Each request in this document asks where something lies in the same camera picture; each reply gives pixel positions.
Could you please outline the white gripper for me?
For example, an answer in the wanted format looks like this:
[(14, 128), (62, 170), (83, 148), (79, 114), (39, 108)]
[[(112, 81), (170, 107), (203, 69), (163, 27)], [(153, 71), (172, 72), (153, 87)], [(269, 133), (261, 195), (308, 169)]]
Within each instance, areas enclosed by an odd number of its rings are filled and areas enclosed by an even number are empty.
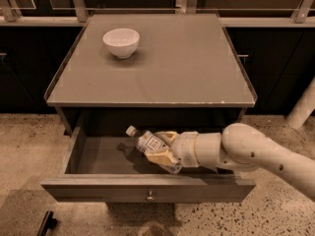
[(195, 155), (197, 132), (184, 132), (178, 135), (174, 131), (161, 131), (156, 132), (156, 136), (168, 146), (171, 146), (172, 151), (169, 147), (147, 150), (145, 156), (148, 161), (171, 167), (174, 167), (179, 161), (182, 167), (192, 168), (199, 166)]

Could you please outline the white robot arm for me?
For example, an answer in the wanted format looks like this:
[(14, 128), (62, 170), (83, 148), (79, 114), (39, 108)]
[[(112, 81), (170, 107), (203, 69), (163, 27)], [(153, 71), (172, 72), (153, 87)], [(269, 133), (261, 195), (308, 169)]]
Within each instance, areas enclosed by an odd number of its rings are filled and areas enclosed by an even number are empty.
[(165, 146), (146, 153), (153, 163), (237, 171), (261, 167), (309, 199), (315, 199), (315, 160), (277, 144), (249, 125), (233, 123), (220, 133), (158, 132), (157, 136)]

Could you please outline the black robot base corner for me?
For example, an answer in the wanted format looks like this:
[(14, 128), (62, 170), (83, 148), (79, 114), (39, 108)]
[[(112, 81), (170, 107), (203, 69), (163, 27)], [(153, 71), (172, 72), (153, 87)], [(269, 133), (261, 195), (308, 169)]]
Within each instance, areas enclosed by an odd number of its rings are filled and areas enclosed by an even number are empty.
[(43, 217), (43, 220), (40, 224), (40, 227), (37, 231), (36, 236), (45, 236), (46, 232), (49, 229), (54, 229), (57, 225), (57, 219), (54, 218), (54, 212), (51, 210), (48, 210)]

